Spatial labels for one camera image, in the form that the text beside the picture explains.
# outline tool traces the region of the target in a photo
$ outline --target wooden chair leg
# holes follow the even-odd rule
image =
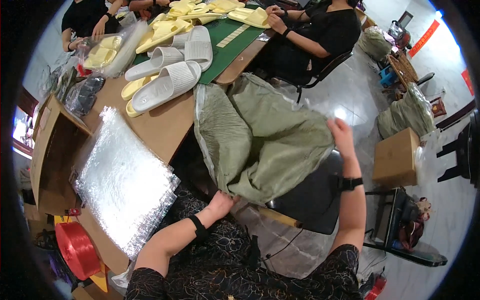
[[[261,215],[264,215],[266,217],[269,217],[270,219],[276,220],[280,223],[283,223],[288,226],[296,227],[296,228],[302,228],[303,223],[289,217],[286,215],[283,215],[281,213],[276,212],[273,209],[270,208],[265,208],[265,207],[257,207],[258,212]]]

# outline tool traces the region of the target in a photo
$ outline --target black cable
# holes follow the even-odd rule
[[[280,252],[282,252],[283,250],[285,250],[285,248],[288,247],[288,246],[293,242],[293,240],[294,240],[297,236],[299,236],[299,234],[301,234],[302,231],[303,231],[303,228],[300,230],[300,232],[297,233],[296,236],[294,236],[294,237],[292,238],[291,241],[288,242],[288,244],[287,244],[285,247],[283,247],[283,248],[282,248],[280,251],[278,251],[277,253],[275,253],[275,254],[273,254],[273,255],[267,254],[267,255],[266,255],[266,258],[265,258],[265,259],[262,259],[262,262],[264,262],[264,261],[266,261],[266,260],[269,260],[270,258],[274,257],[275,255],[277,255],[277,254],[279,254]]]

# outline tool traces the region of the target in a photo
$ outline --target red spool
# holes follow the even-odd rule
[[[55,235],[63,259],[78,279],[86,280],[100,272],[100,260],[90,238],[80,224],[58,223],[55,226]]]

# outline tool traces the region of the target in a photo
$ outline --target floor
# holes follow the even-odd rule
[[[371,181],[374,147],[380,141],[375,118],[391,103],[382,94],[376,70],[375,63],[355,46],[351,58],[316,87],[304,90],[300,100],[303,105],[327,116],[342,118],[353,127],[355,148],[367,191],[374,188]],[[297,98],[293,86],[281,84],[277,89],[292,99]],[[454,140],[466,122],[467,119],[445,131],[445,143]],[[446,164],[445,168],[452,167],[456,163],[454,154],[444,156],[442,162]],[[456,257],[471,219],[475,189],[468,180],[455,178],[406,189],[414,198],[427,197],[434,210],[418,247],[425,251],[434,251],[435,248],[449,259],[449,263],[444,267],[427,268],[364,247],[359,261],[360,281],[371,272],[380,273],[385,267],[387,285],[379,300],[427,299]],[[367,228],[373,228],[375,224],[378,201],[376,197],[367,197]],[[246,203],[239,203],[232,212],[240,223],[247,225],[251,234],[259,237],[263,257],[285,247],[300,231],[260,216]],[[304,230],[285,250],[267,261],[267,266],[286,276],[304,278],[326,258],[335,234],[336,229],[329,236]]]

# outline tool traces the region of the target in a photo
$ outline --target red banner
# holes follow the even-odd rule
[[[427,29],[427,32],[421,37],[421,39],[413,46],[413,48],[408,52],[410,57],[413,57],[417,54],[418,51],[427,43],[427,41],[432,37],[435,30],[437,30],[440,23],[437,20],[434,20],[430,27]]]
[[[472,94],[473,96],[474,95],[473,85],[472,85],[472,81],[470,80],[470,74],[468,73],[467,69],[465,69],[465,71],[462,72],[462,77],[463,77],[463,80],[465,80],[465,83],[467,84],[468,89],[470,90],[470,94]]]

